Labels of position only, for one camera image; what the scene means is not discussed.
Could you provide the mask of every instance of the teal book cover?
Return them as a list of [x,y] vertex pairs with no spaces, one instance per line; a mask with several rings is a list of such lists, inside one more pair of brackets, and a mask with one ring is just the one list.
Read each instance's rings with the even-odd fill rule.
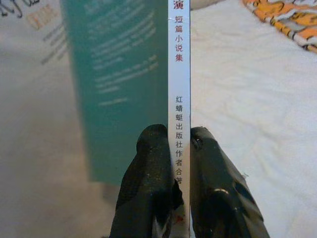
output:
[[150,124],[168,121],[167,0],[62,0],[93,181],[119,185]]

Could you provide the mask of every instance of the book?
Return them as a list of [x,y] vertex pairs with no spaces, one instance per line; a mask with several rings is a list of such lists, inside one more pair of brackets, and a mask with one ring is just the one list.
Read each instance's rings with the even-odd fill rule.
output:
[[188,236],[189,0],[62,1],[78,108],[93,181],[120,185],[144,128],[164,124]]

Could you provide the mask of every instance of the orange patterned fabric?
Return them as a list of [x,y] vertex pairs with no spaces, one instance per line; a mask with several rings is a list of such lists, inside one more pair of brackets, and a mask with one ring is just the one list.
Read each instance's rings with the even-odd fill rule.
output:
[[317,0],[242,0],[261,21],[269,22],[306,50],[317,53]]

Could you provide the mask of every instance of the white bedsheet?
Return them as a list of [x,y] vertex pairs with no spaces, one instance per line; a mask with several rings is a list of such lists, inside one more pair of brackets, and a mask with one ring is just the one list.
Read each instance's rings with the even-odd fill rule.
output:
[[192,126],[245,173],[272,238],[317,236],[317,55],[240,1],[192,12]]
[[[317,234],[316,63],[238,0],[192,12],[192,126],[248,176],[272,238]],[[68,59],[6,80],[0,238],[106,235],[118,188],[87,181]]]

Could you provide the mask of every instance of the white fabric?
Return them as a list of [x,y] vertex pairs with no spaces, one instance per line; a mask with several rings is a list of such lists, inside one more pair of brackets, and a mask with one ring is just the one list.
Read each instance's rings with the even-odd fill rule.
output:
[[200,9],[211,4],[215,4],[222,0],[190,0],[190,8],[191,9]]
[[317,234],[317,55],[240,1],[192,12],[192,126],[250,187],[272,238]]
[[[39,69],[20,33],[0,28],[0,237],[99,238],[118,187],[87,181],[68,58],[4,64],[20,46]],[[192,126],[248,176],[272,238],[317,234],[316,63],[237,0],[192,12]]]

